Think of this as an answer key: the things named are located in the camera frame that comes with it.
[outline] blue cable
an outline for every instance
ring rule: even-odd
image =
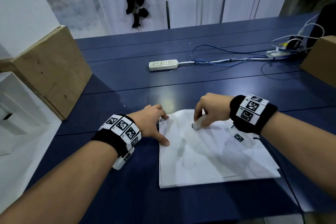
[[[221,66],[221,67],[232,67],[232,66],[236,66],[236,65],[239,65],[243,62],[246,62],[248,61],[249,59],[252,59],[252,58],[255,58],[255,57],[261,57],[261,56],[265,56],[266,54],[261,54],[261,55],[256,55],[256,56],[252,56],[252,57],[244,57],[244,58],[236,58],[236,59],[245,59],[245,60],[242,60],[241,62],[238,62],[237,64],[234,64],[234,65],[228,65],[228,66],[225,66],[225,65],[218,65],[216,63],[211,63],[211,61],[207,61],[207,60],[204,60],[204,59],[193,59],[193,51],[196,50],[197,48],[199,48],[200,46],[210,46],[210,47],[213,47],[215,49],[218,49],[218,50],[221,50],[221,51],[225,51],[225,52],[230,52],[230,53],[236,53],[236,54],[253,54],[255,52],[265,52],[265,51],[274,51],[276,52],[276,50],[260,50],[260,51],[255,51],[255,52],[234,52],[234,51],[229,51],[229,50],[225,50],[225,49],[222,49],[222,48],[218,48],[216,46],[213,46],[213,45],[210,45],[210,44],[201,44],[197,47],[195,47],[191,53],[190,53],[190,58],[192,61],[194,61],[195,63],[197,64],[202,64],[202,65],[216,65],[216,66]],[[273,58],[274,60],[280,60],[280,59],[287,59],[287,57],[280,57],[280,58]]]

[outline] black strap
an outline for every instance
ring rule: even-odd
[[[259,120],[255,125],[251,124],[250,122],[242,119],[241,117],[238,117],[236,115],[240,104],[245,99],[245,96],[239,95],[233,98],[230,102],[230,118],[233,120],[233,124],[235,127],[245,133],[255,133],[260,135],[261,130],[265,126],[265,124],[268,122],[268,120],[275,114],[275,112],[278,110],[278,107],[268,103],[261,113]]]
[[[94,137],[91,138],[91,141],[101,141],[111,145],[117,151],[118,158],[120,156],[124,157],[128,152],[124,140],[109,129],[99,130]]]

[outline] table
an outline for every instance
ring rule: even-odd
[[[231,68],[186,65],[150,72],[150,61],[189,61],[199,44],[234,51],[270,48],[295,34],[314,14],[78,39],[93,75],[63,122],[27,188],[87,143],[113,113],[161,103],[167,113],[194,108],[207,92],[254,93],[279,111],[336,134],[336,89],[302,71],[300,61],[246,62]],[[195,57],[242,57],[210,47]],[[336,209],[336,202],[270,145],[305,212]],[[284,179],[261,179],[160,189],[159,146],[141,140],[125,166],[110,171],[81,223],[201,223],[299,213]]]

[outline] cardboard box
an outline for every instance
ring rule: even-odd
[[[92,72],[66,26],[60,26],[14,59],[0,60],[0,72],[14,72],[65,120]]]
[[[336,88],[336,36],[319,38],[300,67]]]

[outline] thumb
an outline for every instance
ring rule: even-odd
[[[168,139],[165,136],[163,136],[162,134],[160,134],[157,130],[156,130],[156,132],[154,132],[152,137],[155,138],[163,146],[169,146],[170,145],[170,142],[168,141]]]
[[[214,119],[211,115],[207,115],[207,117],[202,121],[201,127],[206,128],[211,125],[212,122],[215,122],[216,119]]]

